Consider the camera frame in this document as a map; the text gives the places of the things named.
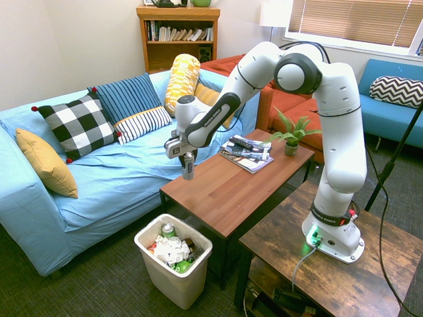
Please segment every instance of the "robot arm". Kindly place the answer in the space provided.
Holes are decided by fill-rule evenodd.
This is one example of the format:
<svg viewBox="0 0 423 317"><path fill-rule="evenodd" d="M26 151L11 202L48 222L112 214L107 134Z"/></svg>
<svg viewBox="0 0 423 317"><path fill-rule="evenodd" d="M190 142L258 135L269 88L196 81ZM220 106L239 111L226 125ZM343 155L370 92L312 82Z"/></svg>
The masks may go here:
<svg viewBox="0 0 423 317"><path fill-rule="evenodd" d="M313 246L318 237L322 252L352 263L363 253L364 241L350 204L364 184L367 164L360 95L349 65L323 62L321 51L311 44L282 51L271 42L260 43L240 60L212 108L193 96L179 99L177 130L165 144L166 154L184 157L207 147L218 127L272 78L282 91L314 93L319 109L325 167L302 224L306 241Z"/></svg>

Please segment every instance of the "light blue sofa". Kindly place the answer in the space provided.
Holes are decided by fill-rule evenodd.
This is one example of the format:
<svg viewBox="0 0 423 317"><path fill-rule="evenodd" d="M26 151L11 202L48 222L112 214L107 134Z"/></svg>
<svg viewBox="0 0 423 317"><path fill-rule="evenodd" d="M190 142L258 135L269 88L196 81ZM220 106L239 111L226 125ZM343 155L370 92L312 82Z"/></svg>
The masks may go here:
<svg viewBox="0 0 423 317"><path fill-rule="evenodd" d="M168 71L150 75L162 101L169 75ZM225 76L201 70L200 82L209 88L220 91L226 80ZM115 142L69 164L78 199L46 189L18 148L15 129L37 134L65 160L60 143L31 107L70 102L86 93L84 90L0 112L0 223L43 276L158 207L159 188L182 172L179 160L167 158L163 147L176 129L174 121L135 141L125 145ZM259 94L247 102L232 130L215 133L210 146L199 149L196 164L216 154L231 136L255 129L258 99Z"/></svg>
<svg viewBox="0 0 423 317"><path fill-rule="evenodd" d="M380 76L397 76L423 81L423 67L369 59L358 85L364 131L399 142L416 110L371 98L369 96L370 85ZM423 148L423 116L420 116L417 120L406 140L406 144Z"/></svg>

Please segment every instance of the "wooden coffee table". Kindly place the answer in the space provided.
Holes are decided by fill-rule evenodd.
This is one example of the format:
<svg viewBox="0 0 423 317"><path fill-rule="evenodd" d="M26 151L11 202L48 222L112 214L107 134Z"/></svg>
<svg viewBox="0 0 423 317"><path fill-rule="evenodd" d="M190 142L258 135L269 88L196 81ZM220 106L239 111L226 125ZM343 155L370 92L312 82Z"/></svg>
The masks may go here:
<svg viewBox="0 0 423 317"><path fill-rule="evenodd" d="M269 136L269 133L256 129L247 138L263 141ZM208 237L213 242L209 268L220 277L222 289L225 287L224 275L229 265L228 245L236 236L234 232L241 230L241 227L245 232L250 229L258 221L254 220L252 214L308 163L304 180L307 179L314 152L299 147L294 157L287 157L284 146L285 141L274 141L271 152L274 161L256 174L250 174L217 154L195 167L194 179L184 180L180 176L160 189L165 211L168 197L183 206L222 241L216 244Z"/></svg>
<svg viewBox="0 0 423 317"><path fill-rule="evenodd" d="M309 214L316 192L317 185L304 182L241 237L243 247L235 293L238 308L243 307L249 279L270 298L275 287L291 290L297 263L312 250L305 242L301 224ZM356 224L365 241L361 258L345 264L317 251L299 267L295 286L330 316L398 316L399 304L379 261L381 219L362 211ZM385 221L382 248L387 275L403 301L423 253L423 241ZM286 312L289 316L301 316L298 312Z"/></svg>

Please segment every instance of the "white trash bin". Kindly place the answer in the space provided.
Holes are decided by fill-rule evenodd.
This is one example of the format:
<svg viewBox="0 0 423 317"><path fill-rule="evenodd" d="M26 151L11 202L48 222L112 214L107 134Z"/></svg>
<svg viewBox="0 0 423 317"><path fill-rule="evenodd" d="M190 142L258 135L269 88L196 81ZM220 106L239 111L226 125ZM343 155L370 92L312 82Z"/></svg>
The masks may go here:
<svg viewBox="0 0 423 317"><path fill-rule="evenodd" d="M147 249L155 242L157 235L161 234L161 227L167 223L174 226L177 237L181 240L191 238L196 247L204 251L188 271L182 274L171 269ZM182 309L190 308L204 289L207 260L213 248L212 242L180 219L168 214L162 214L151 221L136 234L134 241L143 255L154 286Z"/></svg>

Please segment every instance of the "potted plant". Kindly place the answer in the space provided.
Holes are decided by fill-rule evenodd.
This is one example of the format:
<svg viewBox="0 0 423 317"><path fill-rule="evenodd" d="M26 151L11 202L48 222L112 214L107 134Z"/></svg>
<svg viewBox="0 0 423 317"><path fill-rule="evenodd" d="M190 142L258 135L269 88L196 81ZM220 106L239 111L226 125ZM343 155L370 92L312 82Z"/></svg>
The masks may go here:
<svg viewBox="0 0 423 317"><path fill-rule="evenodd" d="M275 139L279 139L279 142L286 140L285 154L289 157L293 157L297 153L298 143L306 136L310 134L322 133L319 129L306 130L305 127L309 125L311 120L308 120L308 116L300 117L297 123L294 123L291 118L286 117L282 111L275 107L278 112L278 117L282 120L285 125L286 133L275 132L271 137L265 140L263 143L272 142Z"/></svg>

